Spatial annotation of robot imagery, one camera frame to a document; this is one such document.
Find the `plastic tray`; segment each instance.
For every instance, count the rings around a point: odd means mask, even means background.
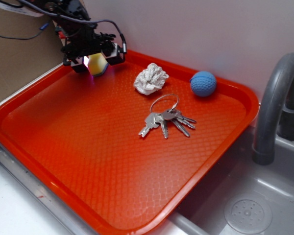
[[[151,62],[170,78],[145,96],[133,83]],[[258,111],[250,89],[221,78],[211,96],[194,95],[195,72],[132,51],[100,77],[60,67],[0,106],[0,142],[98,233],[147,233]],[[153,101],[171,93],[180,97],[177,108],[197,121],[191,136],[170,123],[168,139],[161,127],[139,136]],[[173,103],[168,96],[154,110]]]

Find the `metal key ring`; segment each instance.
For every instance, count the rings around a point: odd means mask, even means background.
[[[178,95],[176,95],[176,94],[165,94],[165,95],[161,96],[160,98],[156,99],[156,100],[152,103],[152,105],[151,105],[151,107],[150,107],[150,112],[152,113],[152,108],[153,108],[153,106],[154,106],[159,100],[161,100],[161,99],[164,98],[164,97],[170,96],[170,95],[173,95],[173,96],[175,96],[175,97],[177,98],[177,102],[172,106],[171,110],[175,109],[175,108],[177,107],[179,101],[180,101],[180,98],[179,98]]]

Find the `crumpled paper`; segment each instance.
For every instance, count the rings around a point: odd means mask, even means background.
[[[169,75],[160,66],[151,63],[136,77],[134,87],[139,93],[149,95],[160,90],[168,77]]]

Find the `faucet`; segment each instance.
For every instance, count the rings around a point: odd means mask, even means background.
[[[273,162],[276,134],[294,141],[294,53],[279,60],[265,89],[252,146],[255,163]]]

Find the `sink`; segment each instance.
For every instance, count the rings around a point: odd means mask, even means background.
[[[259,165],[253,132],[235,141],[176,213],[210,235],[294,235],[294,142],[277,137],[274,162]]]

